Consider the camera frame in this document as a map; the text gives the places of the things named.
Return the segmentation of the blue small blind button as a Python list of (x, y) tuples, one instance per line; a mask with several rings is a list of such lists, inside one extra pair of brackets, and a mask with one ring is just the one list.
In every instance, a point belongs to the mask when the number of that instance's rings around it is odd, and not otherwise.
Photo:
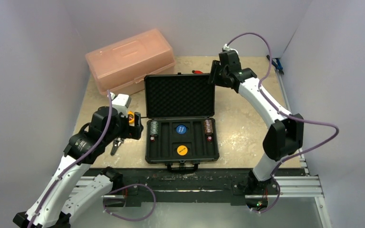
[(178, 126), (176, 127), (176, 132), (177, 132), (178, 134), (185, 134), (185, 133), (187, 132), (187, 127), (186, 127), (185, 125), (183, 125), (183, 124), (178, 125)]

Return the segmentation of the black foam-lined poker case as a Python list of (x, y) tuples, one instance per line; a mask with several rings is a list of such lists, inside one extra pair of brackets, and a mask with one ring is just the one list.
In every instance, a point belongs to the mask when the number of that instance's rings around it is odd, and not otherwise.
[(209, 78), (206, 73), (144, 78), (147, 163), (191, 172), (202, 162), (219, 159), (215, 85)]

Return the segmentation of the yellow big blind button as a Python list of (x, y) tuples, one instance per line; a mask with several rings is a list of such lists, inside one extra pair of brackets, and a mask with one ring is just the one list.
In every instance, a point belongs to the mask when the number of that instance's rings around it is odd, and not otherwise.
[(185, 145), (180, 145), (177, 147), (177, 154), (180, 156), (185, 156), (188, 153), (188, 147)]

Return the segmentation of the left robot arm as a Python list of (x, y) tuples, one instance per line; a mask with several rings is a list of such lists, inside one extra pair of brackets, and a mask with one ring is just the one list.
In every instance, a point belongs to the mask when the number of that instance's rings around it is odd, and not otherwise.
[(141, 114), (134, 113), (134, 124), (128, 115), (109, 106), (98, 108), (91, 121), (70, 137), (59, 166), (49, 184), (36, 202), (24, 212), (18, 212), (13, 223), (20, 228), (68, 228), (72, 209), (78, 205), (66, 205), (69, 195), (80, 178), (106, 146), (117, 138), (139, 140), (144, 127)]

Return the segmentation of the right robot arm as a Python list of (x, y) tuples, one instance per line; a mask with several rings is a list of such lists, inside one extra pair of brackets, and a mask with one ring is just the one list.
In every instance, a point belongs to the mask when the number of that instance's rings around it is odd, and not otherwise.
[(293, 155), (303, 145), (304, 124), (300, 114), (292, 115), (260, 84), (250, 68), (242, 68), (236, 51), (219, 53), (211, 66), (209, 83), (233, 89), (258, 112), (268, 131), (263, 140), (264, 154), (249, 174), (248, 188), (260, 193), (266, 188), (280, 161)]

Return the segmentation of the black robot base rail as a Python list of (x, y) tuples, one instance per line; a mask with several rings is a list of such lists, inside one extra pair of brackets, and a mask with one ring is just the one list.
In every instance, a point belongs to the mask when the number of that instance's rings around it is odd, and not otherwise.
[(279, 169), (275, 180), (248, 186), (250, 168), (206, 168), (174, 173), (165, 169), (120, 168), (123, 185), (103, 198), (109, 207), (139, 207), (144, 202), (228, 203), (232, 206), (264, 208), (277, 194), (277, 180), (305, 176), (301, 168)]

